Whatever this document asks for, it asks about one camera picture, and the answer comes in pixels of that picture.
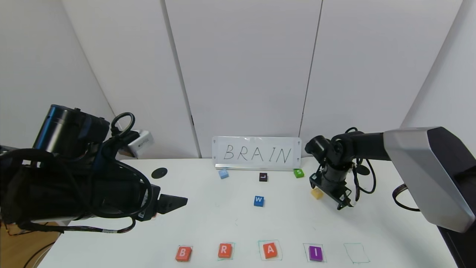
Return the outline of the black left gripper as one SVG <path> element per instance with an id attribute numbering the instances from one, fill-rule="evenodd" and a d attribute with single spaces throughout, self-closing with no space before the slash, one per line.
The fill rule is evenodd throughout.
<path id="1" fill-rule="evenodd" d="M 136 216 L 136 220 L 138 221 L 148 221 L 157 213 L 165 215 L 168 212 L 172 212 L 178 208 L 187 205 L 188 198 L 186 197 L 179 197 L 167 194 L 161 194 L 159 196 L 160 187 L 151 184 L 151 188 L 151 193 L 149 193 L 144 184 L 141 184 L 141 195 L 139 198 L 141 202 L 141 207 L 144 206 L 146 202 L 148 202 L 148 200 L 150 200 L 150 203 L 144 208 L 144 210 L 142 210 Z"/>

